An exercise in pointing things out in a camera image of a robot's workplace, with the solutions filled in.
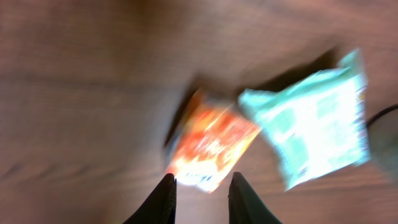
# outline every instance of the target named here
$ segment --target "teal packet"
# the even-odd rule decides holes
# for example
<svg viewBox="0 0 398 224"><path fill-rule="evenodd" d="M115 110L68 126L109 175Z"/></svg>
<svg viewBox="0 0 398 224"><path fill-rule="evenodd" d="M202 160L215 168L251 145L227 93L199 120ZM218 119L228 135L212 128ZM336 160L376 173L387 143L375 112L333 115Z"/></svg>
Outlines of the teal packet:
<svg viewBox="0 0 398 224"><path fill-rule="evenodd" d="M279 159L286 190L370 158L364 119L367 79L358 50L278 93L245 90L243 111Z"/></svg>

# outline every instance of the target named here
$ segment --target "orange plastic wrapper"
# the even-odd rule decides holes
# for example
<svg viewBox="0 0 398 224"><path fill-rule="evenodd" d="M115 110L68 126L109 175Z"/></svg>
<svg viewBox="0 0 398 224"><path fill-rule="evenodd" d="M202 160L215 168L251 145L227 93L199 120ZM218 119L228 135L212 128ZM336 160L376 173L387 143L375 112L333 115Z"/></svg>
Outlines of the orange plastic wrapper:
<svg viewBox="0 0 398 224"><path fill-rule="evenodd" d="M203 91L192 96L173 140L167 172L178 182L214 191L246 151L260 129L231 107Z"/></svg>

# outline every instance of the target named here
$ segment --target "black wire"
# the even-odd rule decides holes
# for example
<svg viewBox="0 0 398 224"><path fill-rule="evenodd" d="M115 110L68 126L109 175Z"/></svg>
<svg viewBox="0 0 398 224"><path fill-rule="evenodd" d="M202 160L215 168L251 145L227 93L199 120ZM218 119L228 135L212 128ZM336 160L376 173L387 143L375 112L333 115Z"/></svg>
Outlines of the black wire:
<svg viewBox="0 0 398 224"><path fill-rule="evenodd" d="M366 123L366 127L369 128L370 125L372 125L375 121L377 121L379 118L381 118L382 116L390 113L393 110L398 109L398 104L392 105L387 107L386 109L378 112L377 114L375 114L373 117L371 117L371 119L368 120L368 122Z"/></svg>

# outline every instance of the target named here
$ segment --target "orange bag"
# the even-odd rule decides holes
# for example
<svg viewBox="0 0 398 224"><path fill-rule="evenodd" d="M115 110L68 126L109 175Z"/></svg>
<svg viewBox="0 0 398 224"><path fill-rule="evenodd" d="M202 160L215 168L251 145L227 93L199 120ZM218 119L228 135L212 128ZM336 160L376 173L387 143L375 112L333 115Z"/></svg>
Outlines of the orange bag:
<svg viewBox="0 0 398 224"><path fill-rule="evenodd" d="M168 172L177 181L214 191L260 132L231 105L211 103L202 91L192 96L169 144Z"/></svg>

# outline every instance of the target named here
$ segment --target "wooden surface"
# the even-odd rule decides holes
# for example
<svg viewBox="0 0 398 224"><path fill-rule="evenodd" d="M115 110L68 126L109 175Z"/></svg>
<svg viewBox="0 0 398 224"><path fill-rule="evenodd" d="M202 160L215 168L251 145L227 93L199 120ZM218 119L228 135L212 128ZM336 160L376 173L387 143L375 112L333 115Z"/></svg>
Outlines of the wooden surface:
<svg viewBox="0 0 398 224"><path fill-rule="evenodd" d="M397 103L397 21L396 0L0 0L0 222L124 221L201 75L257 86L360 47L367 117ZM285 193L257 138L234 170L284 223L398 223L398 187L372 162ZM227 223L230 181L179 185L177 223Z"/></svg>

